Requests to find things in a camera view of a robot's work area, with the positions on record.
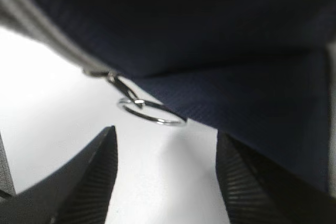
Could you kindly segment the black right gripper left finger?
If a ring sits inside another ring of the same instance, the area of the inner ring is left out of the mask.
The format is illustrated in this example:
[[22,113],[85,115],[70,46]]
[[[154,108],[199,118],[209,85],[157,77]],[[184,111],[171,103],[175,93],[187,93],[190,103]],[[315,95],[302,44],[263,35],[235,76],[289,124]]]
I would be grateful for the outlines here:
[[118,171],[114,126],[69,162],[1,202],[1,223],[105,223]]

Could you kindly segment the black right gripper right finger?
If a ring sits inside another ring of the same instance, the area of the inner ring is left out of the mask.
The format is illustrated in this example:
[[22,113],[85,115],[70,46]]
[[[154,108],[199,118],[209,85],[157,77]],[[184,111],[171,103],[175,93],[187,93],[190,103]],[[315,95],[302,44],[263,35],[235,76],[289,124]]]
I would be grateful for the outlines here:
[[230,223],[335,223],[335,199],[218,132],[216,176]]

